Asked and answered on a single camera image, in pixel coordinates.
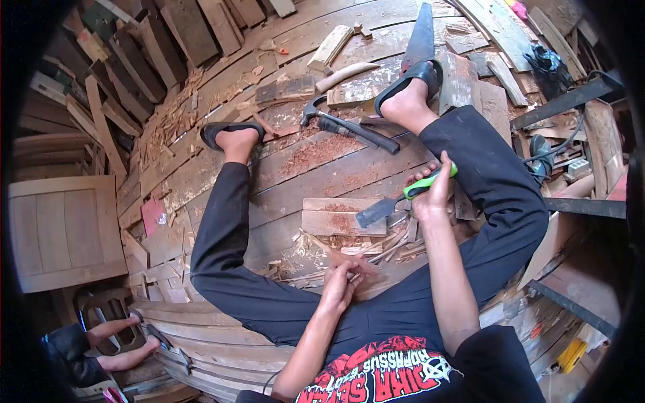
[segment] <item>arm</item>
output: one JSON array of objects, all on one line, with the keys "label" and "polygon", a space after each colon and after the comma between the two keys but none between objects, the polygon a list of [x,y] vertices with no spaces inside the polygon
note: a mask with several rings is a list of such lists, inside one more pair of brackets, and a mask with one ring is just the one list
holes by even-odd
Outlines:
[{"label": "arm", "polygon": [[[441,153],[445,166],[452,163]],[[414,198],[412,206],[426,240],[432,301],[446,351],[457,348],[480,330],[479,310],[446,214],[449,170],[442,170],[430,190]]]},{"label": "arm", "polygon": [[336,268],[327,269],[318,308],[307,323],[293,355],[275,379],[271,397],[291,402],[322,370],[336,325],[364,278],[360,275],[352,281],[347,279],[347,273],[356,267],[356,262],[346,260]]}]

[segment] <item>person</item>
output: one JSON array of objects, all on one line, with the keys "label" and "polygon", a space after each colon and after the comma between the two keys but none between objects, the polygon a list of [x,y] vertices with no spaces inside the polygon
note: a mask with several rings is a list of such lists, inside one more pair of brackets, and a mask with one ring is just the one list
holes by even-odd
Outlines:
[{"label": "person", "polygon": [[352,295],[364,275],[350,276],[359,269],[349,261],[327,270],[322,296],[244,267],[247,163],[263,132],[227,123],[202,129],[204,141],[223,150],[225,164],[195,241],[192,284],[245,328],[277,346],[296,346],[270,397],[242,391],[238,402],[544,402],[514,329],[480,329],[478,310],[544,237],[548,212],[537,183],[472,106],[439,118],[426,104],[434,95],[427,80],[413,78],[404,87],[379,105],[379,113],[418,136],[443,166],[454,161],[456,181],[487,223],[457,245],[446,214],[449,170],[442,170],[430,190],[412,200],[428,264],[362,302]]},{"label": "person", "polygon": [[77,388],[87,388],[108,380],[108,372],[126,371],[136,367],[147,356],[161,347],[153,335],[146,338],[143,346],[114,356],[87,357],[85,353],[95,348],[102,340],[114,336],[125,328],[137,326],[140,319],[131,314],[127,319],[101,323],[88,331],[78,324],[57,329],[42,337],[46,356],[58,375]]}]

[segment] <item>hammer head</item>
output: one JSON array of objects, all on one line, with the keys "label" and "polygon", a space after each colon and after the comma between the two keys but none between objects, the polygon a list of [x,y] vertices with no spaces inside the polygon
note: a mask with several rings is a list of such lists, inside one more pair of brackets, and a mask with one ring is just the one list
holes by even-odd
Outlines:
[{"label": "hammer head", "polygon": [[300,120],[300,126],[309,126],[309,121],[312,117],[316,116],[316,106],[327,101],[327,94],[319,95],[316,98],[312,99],[303,110],[303,118]]}]

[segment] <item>chisel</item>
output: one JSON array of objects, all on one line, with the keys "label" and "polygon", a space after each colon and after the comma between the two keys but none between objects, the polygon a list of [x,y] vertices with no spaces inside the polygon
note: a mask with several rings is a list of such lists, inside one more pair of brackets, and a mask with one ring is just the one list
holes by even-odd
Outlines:
[{"label": "chisel", "polygon": [[[421,193],[428,191],[439,172],[441,172],[441,168],[435,170],[427,178],[423,178],[409,185],[407,188],[403,189],[403,194],[398,196],[396,199],[383,199],[374,203],[370,207],[367,207],[367,209],[356,214],[356,221],[358,221],[361,228],[367,228],[368,225],[383,217],[387,217],[394,212],[394,207],[398,202],[403,199],[412,200]],[[457,165],[453,162],[450,168],[450,177],[452,178],[456,174]]]}]

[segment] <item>hammer handle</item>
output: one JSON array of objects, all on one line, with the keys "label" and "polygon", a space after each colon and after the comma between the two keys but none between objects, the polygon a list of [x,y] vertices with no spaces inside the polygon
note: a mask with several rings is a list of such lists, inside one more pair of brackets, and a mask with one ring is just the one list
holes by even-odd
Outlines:
[{"label": "hammer handle", "polygon": [[344,121],[344,120],[342,120],[342,119],[340,119],[340,118],[338,118],[336,116],[332,116],[332,115],[328,115],[328,114],[325,114],[325,117],[327,117],[330,120],[332,120],[333,122],[341,125],[342,127],[345,127],[347,129],[353,131],[354,133],[356,133],[357,135],[363,137],[364,139],[373,142],[374,144],[378,145],[379,147],[383,147],[384,149],[386,149],[392,155],[396,154],[401,149],[401,145],[399,145],[399,143],[397,143],[396,141],[392,140],[389,137],[385,137],[384,135],[382,135],[380,133],[377,133],[377,132],[375,132],[373,130],[367,129],[367,128],[361,126],[360,124]]}]

